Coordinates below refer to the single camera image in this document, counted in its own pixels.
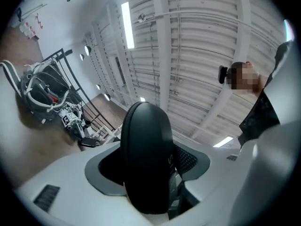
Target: black mesh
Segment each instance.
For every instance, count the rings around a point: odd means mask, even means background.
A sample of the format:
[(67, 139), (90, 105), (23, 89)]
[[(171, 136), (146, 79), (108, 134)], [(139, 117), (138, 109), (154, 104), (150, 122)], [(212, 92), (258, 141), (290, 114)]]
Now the black mesh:
[(192, 169), (197, 164), (198, 159), (194, 155), (184, 151), (180, 147), (176, 145), (174, 146), (175, 167), (177, 168), (179, 174), (182, 175)]

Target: ceiling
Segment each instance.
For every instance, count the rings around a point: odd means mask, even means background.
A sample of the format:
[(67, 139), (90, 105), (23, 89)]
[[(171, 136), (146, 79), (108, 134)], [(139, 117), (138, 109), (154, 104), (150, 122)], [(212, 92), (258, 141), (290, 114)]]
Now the ceiling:
[[(127, 49), (123, 26), (121, 4), (127, 1), (134, 49)], [(238, 126), (256, 101), (221, 85), (219, 66), (251, 61), (258, 72), (269, 75), (276, 49), (285, 41), (284, 19), (269, 0), (43, 2), (57, 4), (47, 8), (42, 20), (49, 27), (44, 30), (47, 46), (49, 41), (83, 40), (85, 33), (92, 48), (90, 66), (103, 93), (124, 108), (143, 97), (167, 113), (175, 137), (209, 146), (231, 136), (235, 139), (223, 147), (239, 148)], [(140, 14), (145, 22), (138, 22)]]

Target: metal railing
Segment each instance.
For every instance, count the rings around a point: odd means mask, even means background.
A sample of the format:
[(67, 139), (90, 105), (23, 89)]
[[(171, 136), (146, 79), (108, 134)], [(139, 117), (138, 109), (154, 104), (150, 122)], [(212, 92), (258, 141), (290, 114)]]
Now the metal railing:
[[(96, 128), (94, 129), (95, 131), (99, 131), (99, 133), (103, 133), (101, 134), (101, 136), (103, 138), (105, 138), (108, 133), (102, 131), (102, 128), (108, 128), (110, 131), (115, 131), (116, 129), (107, 121), (107, 119), (102, 115), (102, 113), (97, 109), (97, 107), (93, 104), (93, 102), (90, 100), (90, 98), (87, 96), (87, 94), (85, 93), (85, 91), (83, 90), (82, 86), (80, 85), (79, 81), (77, 80), (76, 76), (74, 75), (68, 60), (66, 58), (66, 56), (68, 56), (69, 54), (72, 54), (72, 50), (68, 50), (66, 52), (64, 52), (63, 49), (60, 49), (58, 51), (56, 51), (55, 53), (53, 53), (52, 55), (48, 56), (46, 59), (44, 59), (42, 62), (45, 62), (49, 59), (55, 60), (57, 63), (57, 69), (63, 74), (65, 74), (65, 77), (67, 78), (67, 80), (69, 81), (70, 85), (71, 85), (71, 89), (70, 91), (74, 94), (76, 94), (76, 96), (74, 96), (73, 100), (72, 98), (70, 98), (71, 102), (73, 104), (81, 104), (82, 102), (85, 104), (84, 107), (82, 106), (82, 110), (83, 113), (85, 114), (85, 116), (89, 116), (89, 120), (91, 121), (92, 125)], [(62, 66), (61, 60), (64, 60), (64, 62), (66, 63), (66, 66), (70, 72), (70, 74), (72, 75), (75, 83), (78, 86), (78, 89), (75, 89), (75, 87), (73, 86), (73, 84), (71, 83), (64, 67)], [(78, 91), (81, 91), (82, 94), (85, 96), (85, 98), (87, 99), (88, 103), (86, 103), (82, 97), (79, 95)]]

